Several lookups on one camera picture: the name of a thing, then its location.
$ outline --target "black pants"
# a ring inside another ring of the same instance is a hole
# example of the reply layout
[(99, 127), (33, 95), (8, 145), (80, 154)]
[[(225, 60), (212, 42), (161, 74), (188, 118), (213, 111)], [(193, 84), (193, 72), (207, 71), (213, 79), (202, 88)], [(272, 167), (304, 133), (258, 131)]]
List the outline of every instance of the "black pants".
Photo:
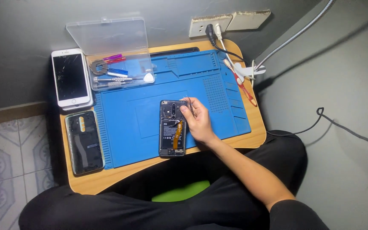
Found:
[[(296, 194), (308, 162), (297, 136), (268, 134), (265, 144), (245, 155), (273, 172)], [(201, 180), (209, 180), (211, 185), (185, 201), (150, 201), (161, 192)], [(268, 216), (265, 206), (213, 153), (201, 152), (142, 170), (99, 195), (80, 195), (69, 186), (48, 189), (25, 206), (19, 226), (23, 230), (173, 230), (215, 223), (250, 229), (267, 225)]]

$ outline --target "clear plastic box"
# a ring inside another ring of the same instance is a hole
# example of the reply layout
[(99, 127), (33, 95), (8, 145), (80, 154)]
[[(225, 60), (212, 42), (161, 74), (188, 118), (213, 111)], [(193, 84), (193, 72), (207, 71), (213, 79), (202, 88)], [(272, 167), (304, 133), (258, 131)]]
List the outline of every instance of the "clear plastic box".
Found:
[[(86, 55), (93, 90), (126, 88), (154, 82), (143, 18), (102, 18), (100, 21), (68, 23), (66, 29)], [(102, 59), (113, 55), (122, 55), (125, 59), (101, 65), (105, 62)]]

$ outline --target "plastic box lid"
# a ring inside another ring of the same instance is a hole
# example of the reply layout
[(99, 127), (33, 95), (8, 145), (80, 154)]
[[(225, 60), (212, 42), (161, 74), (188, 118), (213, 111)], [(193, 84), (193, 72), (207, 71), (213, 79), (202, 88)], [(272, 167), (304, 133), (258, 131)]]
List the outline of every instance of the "plastic box lid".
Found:
[(107, 19), (68, 23), (66, 29), (85, 55), (148, 48), (144, 18)]

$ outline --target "tiled floor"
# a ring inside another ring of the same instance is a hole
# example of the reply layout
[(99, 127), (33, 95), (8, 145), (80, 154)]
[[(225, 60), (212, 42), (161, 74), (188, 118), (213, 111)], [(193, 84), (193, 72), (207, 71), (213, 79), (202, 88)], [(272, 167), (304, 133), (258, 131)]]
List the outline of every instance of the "tiled floor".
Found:
[(52, 186), (45, 117), (0, 123), (0, 230), (19, 229), (26, 203)]

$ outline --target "green cushion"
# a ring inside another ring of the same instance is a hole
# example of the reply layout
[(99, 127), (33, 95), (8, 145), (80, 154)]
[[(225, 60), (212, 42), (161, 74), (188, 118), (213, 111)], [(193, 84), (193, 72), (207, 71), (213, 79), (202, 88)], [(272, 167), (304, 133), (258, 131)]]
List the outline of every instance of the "green cushion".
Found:
[(183, 188), (173, 189), (171, 191), (164, 192), (151, 198), (154, 202), (173, 202), (173, 201), (183, 201), (192, 196), (197, 195), (209, 186), (209, 181), (203, 180), (199, 182), (192, 183)]

